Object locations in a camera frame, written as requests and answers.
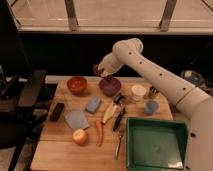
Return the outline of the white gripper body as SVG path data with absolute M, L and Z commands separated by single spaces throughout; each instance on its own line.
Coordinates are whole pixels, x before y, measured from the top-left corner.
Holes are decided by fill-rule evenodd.
M 112 75 L 120 69 L 120 62 L 112 54 L 103 57 L 102 61 L 98 64 L 99 69 L 104 69 L 103 76 Z

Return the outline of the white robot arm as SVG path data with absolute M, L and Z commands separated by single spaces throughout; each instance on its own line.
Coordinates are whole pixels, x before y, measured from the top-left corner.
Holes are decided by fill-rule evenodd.
M 213 171 L 213 97 L 194 84 L 142 55 L 138 38 L 116 42 L 97 66 L 100 77 L 129 66 L 190 118 L 184 166 L 190 171 Z

